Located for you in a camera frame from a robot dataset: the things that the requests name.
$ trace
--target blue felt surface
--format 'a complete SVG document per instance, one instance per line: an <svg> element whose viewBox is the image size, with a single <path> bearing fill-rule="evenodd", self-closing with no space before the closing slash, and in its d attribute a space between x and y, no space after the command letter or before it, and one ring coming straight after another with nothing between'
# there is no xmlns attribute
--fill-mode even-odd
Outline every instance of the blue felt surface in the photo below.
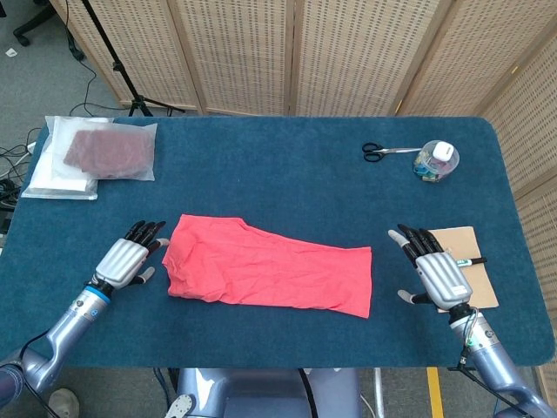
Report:
<svg viewBox="0 0 557 418"><path fill-rule="evenodd" d="M116 293L70 358L80 366L452 366L447 316L413 307L423 287L386 231L474 226L500 307L484 311L521 365L548 361L552 328L492 127L480 118L158 118L154 182L100 181L98 200L20 199L0 258L0 353L51 326L111 244L138 219L239 216L331 246L372 246L372 316L227 306L166 294L162 253L145 287ZM150 118L121 118L147 125ZM45 139L44 130L39 146ZM445 139L460 166L439 184L414 177L414 154L362 159L361 145Z"/></svg>

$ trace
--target brown cardboard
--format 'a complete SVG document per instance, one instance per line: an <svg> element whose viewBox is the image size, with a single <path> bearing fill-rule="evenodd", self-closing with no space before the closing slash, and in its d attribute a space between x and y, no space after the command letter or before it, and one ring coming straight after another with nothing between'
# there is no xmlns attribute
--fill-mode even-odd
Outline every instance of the brown cardboard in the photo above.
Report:
<svg viewBox="0 0 557 418"><path fill-rule="evenodd" d="M433 230L432 234L443 249L449 252L455 260L481 257L476 234L471 226L437 229ZM495 291L491 286L483 264L462 267L460 271L463 272L473 290L472 298L469 302L471 307L486 308L499 306Z"/></svg>

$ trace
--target robotic arm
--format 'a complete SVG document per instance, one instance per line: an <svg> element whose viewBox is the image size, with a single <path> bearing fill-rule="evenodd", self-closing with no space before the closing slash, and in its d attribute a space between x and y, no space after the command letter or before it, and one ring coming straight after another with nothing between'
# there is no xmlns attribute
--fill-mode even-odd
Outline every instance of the robotic arm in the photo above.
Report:
<svg viewBox="0 0 557 418"><path fill-rule="evenodd" d="M468 305L472 288L453 257L443 251L429 231L417 231L404 225L399 225L399 229L405 236L393 230L389 231L389 236L413 263L426 288L423 294L399 290L399 297L411 304L431 303L449 312L449 326L463 344L456 369L486 390L511 395L518 402L513 405L500 398L509 408L500 411L496 415L498 418L557 418L557 413L520 377L483 314L478 308ZM466 369L468 356L473 360L483 382Z"/></svg>
<svg viewBox="0 0 557 418"><path fill-rule="evenodd" d="M76 297L57 324L29 341L4 361L0 361L0 408L14 401L27 387L34 395L50 387L58 377L66 355L77 344L91 324L111 303L114 290L144 284L155 272L141 266L168 239L155 239L164 222L139 221L122 239L116 241L98 264L85 289ZM32 341L46 336L52 356L47 359L27 348Z"/></svg>

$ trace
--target tripod stand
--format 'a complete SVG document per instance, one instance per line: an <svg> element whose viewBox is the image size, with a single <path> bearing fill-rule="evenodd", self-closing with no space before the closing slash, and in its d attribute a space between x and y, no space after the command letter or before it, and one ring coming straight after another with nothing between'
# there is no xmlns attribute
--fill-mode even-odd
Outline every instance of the tripod stand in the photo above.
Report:
<svg viewBox="0 0 557 418"><path fill-rule="evenodd" d="M84 4L84 7L87 10L87 13L89 13L89 16L91 17L91 20L95 24L95 27L97 28L99 35L103 39L103 42L104 42L104 45L106 46L106 49L111 54L112 59L114 60L114 64L112 65L112 69L114 71L118 71L120 74L122 74L122 78L124 79L126 85L128 86L128 89L130 89L131 95L133 96L133 99L131 101L131 108L130 108L130 112L128 113L128 116L132 116L133 112L136 109L139 109L144 114L144 116L153 116L151 111L147 108L147 104L145 102L153 103L154 105L159 105L159 106L165 107L166 109L168 109L170 111L170 115L172 115L172 111L181 111L182 113L184 113L185 111L183 109L179 109L175 106L171 106L169 104L158 102L157 100L153 100L151 98L146 98L146 97L144 97L144 96L142 96L138 93L135 86L131 82L131 79L130 79L130 76L128 75L128 72L125 70L124 64L120 60L116 51L114 51L114 47L112 46L110 39L108 38L108 36L106 35L106 32L104 31L103 25L98 20L97 14L93 10L93 8L91 6L91 3L89 2L89 0L82 0L82 3Z"/></svg>

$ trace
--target clear plastic cup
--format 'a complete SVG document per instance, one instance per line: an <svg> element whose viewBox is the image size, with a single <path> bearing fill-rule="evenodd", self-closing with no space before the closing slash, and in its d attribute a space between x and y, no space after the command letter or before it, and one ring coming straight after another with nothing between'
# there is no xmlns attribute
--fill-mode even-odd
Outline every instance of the clear plastic cup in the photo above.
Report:
<svg viewBox="0 0 557 418"><path fill-rule="evenodd" d="M439 149L450 150L449 158L444 158L439 156L435 158L433 152L435 147L439 145ZM414 173L424 181L429 181L432 183L437 183L441 181L451 172L454 171L456 166L459 164L460 156L459 152L456 151L452 145L445 141L430 141L423 146L418 156L414 160L413 170Z"/></svg>

